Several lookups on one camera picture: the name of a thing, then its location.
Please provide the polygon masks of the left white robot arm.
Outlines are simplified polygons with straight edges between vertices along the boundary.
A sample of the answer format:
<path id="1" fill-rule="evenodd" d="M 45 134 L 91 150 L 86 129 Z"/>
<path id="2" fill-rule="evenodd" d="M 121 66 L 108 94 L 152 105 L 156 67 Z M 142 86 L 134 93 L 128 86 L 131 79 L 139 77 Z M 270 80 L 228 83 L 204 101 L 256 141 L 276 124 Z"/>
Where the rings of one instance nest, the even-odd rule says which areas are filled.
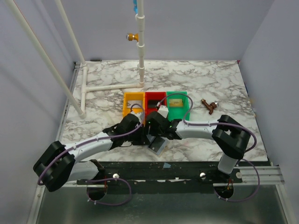
<path id="1" fill-rule="evenodd" d="M 94 154 L 120 147 L 124 142 L 140 140 L 145 143 L 142 134 L 144 113 L 129 113 L 120 123 L 94 137 L 64 145 L 60 141 L 52 142 L 33 166 L 38 176 L 37 184 L 45 186 L 49 192 L 61 188 L 70 180 L 75 164 Z"/>

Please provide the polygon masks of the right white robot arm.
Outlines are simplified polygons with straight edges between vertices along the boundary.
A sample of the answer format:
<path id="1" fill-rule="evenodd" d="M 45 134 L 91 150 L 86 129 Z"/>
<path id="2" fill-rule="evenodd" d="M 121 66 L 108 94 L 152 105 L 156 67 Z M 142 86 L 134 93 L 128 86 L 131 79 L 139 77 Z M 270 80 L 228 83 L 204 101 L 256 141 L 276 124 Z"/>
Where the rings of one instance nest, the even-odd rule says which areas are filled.
<path id="1" fill-rule="evenodd" d="M 214 140 L 223 155 L 215 171 L 215 178 L 221 183 L 232 177 L 232 171 L 247 150 L 250 137 L 253 135 L 228 115 L 222 115 L 217 121 L 199 123 L 182 119 L 169 121 L 158 112 L 152 112 L 146 119 L 146 130 L 149 135 L 161 136 L 169 140 L 188 138 Z"/>

